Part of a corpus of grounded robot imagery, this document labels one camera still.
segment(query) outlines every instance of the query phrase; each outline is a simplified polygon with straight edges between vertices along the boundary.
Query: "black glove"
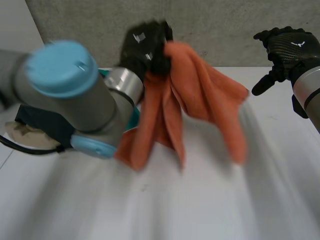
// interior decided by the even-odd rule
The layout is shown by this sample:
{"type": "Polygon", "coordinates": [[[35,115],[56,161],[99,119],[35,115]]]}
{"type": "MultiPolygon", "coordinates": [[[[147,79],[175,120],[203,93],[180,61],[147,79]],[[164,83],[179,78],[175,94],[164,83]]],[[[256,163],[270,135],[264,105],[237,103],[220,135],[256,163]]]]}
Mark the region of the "black glove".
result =
{"type": "MultiPolygon", "coordinates": [[[[268,60],[274,66],[252,89],[252,94],[258,96],[272,87],[276,81],[288,79],[292,86],[306,71],[320,66],[320,44],[316,37],[302,28],[292,29],[290,26],[257,33],[254,39],[262,41],[267,49],[268,60]]],[[[296,97],[292,96],[294,111],[303,118],[308,118],[296,97]]]]}
{"type": "Polygon", "coordinates": [[[163,55],[166,40],[173,40],[172,29],[166,21],[152,21],[130,28],[122,44],[118,65],[133,71],[142,81],[147,71],[167,74],[171,64],[163,55]]]}

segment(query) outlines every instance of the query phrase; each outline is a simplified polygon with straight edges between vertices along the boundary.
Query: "orange towel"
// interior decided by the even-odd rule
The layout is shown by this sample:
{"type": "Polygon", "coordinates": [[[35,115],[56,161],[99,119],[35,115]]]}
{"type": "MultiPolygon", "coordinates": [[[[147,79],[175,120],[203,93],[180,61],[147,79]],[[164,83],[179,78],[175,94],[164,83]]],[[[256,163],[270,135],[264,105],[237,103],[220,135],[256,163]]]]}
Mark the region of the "orange towel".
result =
{"type": "Polygon", "coordinates": [[[166,43],[164,55],[171,58],[170,74],[147,74],[138,128],[123,134],[115,158],[140,170],[157,141],[174,149],[183,167],[182,108],[190,117],[216,124],[234,162],[244,163],[247,144],[238,111],[248,90],[212,68],[184,43],[166,43]]]}

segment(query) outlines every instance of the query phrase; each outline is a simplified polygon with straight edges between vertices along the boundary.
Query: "white table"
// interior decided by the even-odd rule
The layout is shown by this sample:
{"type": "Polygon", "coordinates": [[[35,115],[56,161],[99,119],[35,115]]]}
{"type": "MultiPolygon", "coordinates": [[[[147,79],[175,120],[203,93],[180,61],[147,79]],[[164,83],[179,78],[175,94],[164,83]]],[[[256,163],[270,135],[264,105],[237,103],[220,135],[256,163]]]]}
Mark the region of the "white table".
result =
{"type": "MultiPolygon", "coordinates": [[[[269,71],[218,69],[248,89],[269,71]]],[[[245,166],[230,163],[214,126],[189,117],[184,171],[160,144],[139,173],[78,152],[14,151],[0,169],[0,239],[318,240],[320,136],[291,95],[277,84],[243,105],[245,166]]]]}

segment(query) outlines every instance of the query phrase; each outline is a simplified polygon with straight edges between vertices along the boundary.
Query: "gray concrete wall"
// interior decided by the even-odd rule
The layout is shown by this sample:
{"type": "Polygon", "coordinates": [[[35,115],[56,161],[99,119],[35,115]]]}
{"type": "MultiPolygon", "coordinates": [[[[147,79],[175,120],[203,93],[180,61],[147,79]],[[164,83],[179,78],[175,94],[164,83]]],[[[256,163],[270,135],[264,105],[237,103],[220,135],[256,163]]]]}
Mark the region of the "gray concrete wall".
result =
{"type": "Polygon", "coordinates": [[[270,66],[253,35],[292,26],[320,38],[319,0],[26,0],[45,42],[84,44],[100,67],[119,56],[126,29],[166,19],[175,40],[190,44],[212,66],[270,66]]]}

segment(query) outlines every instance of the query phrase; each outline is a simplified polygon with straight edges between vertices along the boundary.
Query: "metal cylinder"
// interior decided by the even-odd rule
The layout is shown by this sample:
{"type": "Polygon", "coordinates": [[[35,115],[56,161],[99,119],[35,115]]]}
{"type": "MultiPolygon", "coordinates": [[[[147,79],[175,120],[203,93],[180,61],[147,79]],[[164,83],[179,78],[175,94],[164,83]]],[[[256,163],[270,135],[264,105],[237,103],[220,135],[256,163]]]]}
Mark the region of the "metal cylinder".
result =
{"type": "Polygon", "coordinates": [[[293,93],[320,133],[320,67],[302,74],[293,86],[293,93]]]}

